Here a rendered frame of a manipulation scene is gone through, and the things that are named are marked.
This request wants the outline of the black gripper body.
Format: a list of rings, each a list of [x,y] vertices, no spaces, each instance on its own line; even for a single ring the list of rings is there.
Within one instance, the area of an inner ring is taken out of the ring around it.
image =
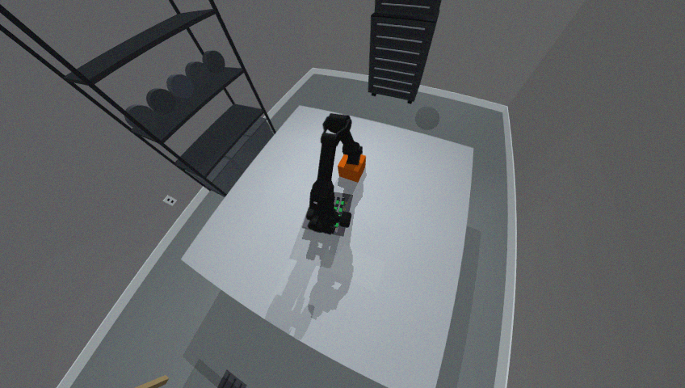
[[[313,209],[308,208],[308,211],[307,211],[306,216],[305,216],[307,218],[307,220],[310,220],[312,215],[313,215]],[[328,216],[329,216],[328,218],[333,218],[335,220],[335,222],[338,221],[339,225],[341,227],[348,228],[350,226],[351,213],[342,211],[342,216],[338,216],[338,212],[335,212],[335,209],[334,209],[332,213],[328,214]]]

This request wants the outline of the dark grey switch panel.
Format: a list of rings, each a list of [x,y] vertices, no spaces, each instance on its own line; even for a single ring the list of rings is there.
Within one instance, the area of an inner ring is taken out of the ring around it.
[[[338,212],[339,216],[342,216],[342,212],[350,212],[350,207],[351,207],[353,195],[340,193],[340,192],[334,192],[334,196],[335,196],[335,198],[334,198],[335,212]],[[309,230],[309,228],[307,227],[308,224],[309,224],[309,220],[307,220],[307,218],[305,217],[302,228]],[[336,228],[335,228],[333,235],[338,235],[338,236],[343,237],[346,227],[341,227],[339,225],[338,221],[337,221],[335,227]]]

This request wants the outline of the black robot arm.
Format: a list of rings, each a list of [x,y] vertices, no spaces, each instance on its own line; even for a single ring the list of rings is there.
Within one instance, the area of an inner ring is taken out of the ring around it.
[[[342,152],[348,155],[347,164],[359,165],[360,155],[363,153],[363,147],[355,142],[351,135],[351,125],[350,116],[332,113],[323,123],[317,180],[312,186],[309,197],[309,208],[313,209],[313,215],[307,225],[310,230],[317,233],[331,235],[336,228],[335,220],[328,218],[328,214],[334,210],[334,185],[331,179],[336,147],[341,141]],[[332,133],[326,133],[327,129]]]

